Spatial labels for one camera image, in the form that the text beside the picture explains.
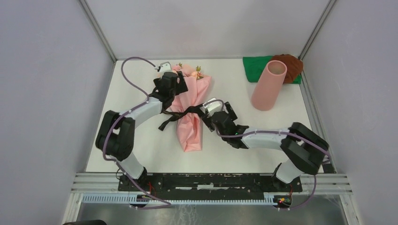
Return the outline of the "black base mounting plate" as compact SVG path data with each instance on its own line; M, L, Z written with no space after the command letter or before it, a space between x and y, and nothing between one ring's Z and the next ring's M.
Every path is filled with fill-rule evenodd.
M148 173L136 183L162 200L262 200L303 190L299 177L284 184L270 173Z

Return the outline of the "black ribbon gold lettering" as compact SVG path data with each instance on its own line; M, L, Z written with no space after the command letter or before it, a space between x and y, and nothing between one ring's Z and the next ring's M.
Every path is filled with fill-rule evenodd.
M163 131L165 129L165 127L170 123L170 122L174 122L174 121L178 121L179 119L183 118L184 116L186 116L189 113L193 113L199 116L201 113L207 113L205 108L203 107L202 104L197 105L197 106L189 106L185 111L183 112L171 112L171 111L163 111L162 114L166 114L169 115L170 117L164 121L159 127L158 129L160 131Z

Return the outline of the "aluminium rail frame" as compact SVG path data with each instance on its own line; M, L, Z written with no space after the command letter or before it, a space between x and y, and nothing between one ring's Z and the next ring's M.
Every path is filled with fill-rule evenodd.
M302 191L296 195L311 194L314 181L316 195L352 195L353 191L345 174L319 173L316 178L312 175L301 175ZM114 173L77 173L71 188L72 193L117 193L119 181Z

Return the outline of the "pink flower bouquet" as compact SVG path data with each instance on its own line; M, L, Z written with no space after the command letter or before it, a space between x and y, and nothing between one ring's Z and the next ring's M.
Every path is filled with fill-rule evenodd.
M158 129L163 131L170 122L176 122L176 135L184 152L202 150L201 104L205 102L212 77L201 72L199 66L173 65L175 73L181 72L188 91L175 96L172 105L164 111L170 117Z

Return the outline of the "pink cylindrical vase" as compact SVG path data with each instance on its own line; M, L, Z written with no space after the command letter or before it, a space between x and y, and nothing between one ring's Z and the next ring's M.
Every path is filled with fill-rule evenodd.
M287 66L279 60L271 60L265 66L251 97L254 108L268 111L273 108L282 88Z

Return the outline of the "brown cloth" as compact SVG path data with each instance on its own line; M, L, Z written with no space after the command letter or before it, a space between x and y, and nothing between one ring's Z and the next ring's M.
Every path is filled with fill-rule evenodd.
M304 64L301 60L290 54L274 55L271 60L281 61L287 66L284 84L301 84L300 74L304 68Z

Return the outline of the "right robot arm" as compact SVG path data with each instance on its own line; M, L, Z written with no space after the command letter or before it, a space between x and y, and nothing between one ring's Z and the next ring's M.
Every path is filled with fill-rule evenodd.
M274 149L287 160L276 167L271 186L284 191L302 174L316 175L330 160L329 144L300 122L290 127L264 130L235 123L237 115L228 102L212 99L200 105L201 118L211 131L236 149Z

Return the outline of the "green cloth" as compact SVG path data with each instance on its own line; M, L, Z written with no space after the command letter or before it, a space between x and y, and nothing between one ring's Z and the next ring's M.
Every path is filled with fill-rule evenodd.
M243 57L245 75L250 83L257 83L265 66L271 61L272 56Z

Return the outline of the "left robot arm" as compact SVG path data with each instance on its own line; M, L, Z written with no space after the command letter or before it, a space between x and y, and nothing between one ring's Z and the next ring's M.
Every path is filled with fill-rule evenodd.
M155 88L148 99L124 113L107 111L100 125L95 146L102 150L106 161L113 161L130 176L130 186L142 191L147 186L147 177L142 175L145 167L132 152L136 128L148 119L166 111L176 95L187 92L188 87L181 71L165 72L154 79Z

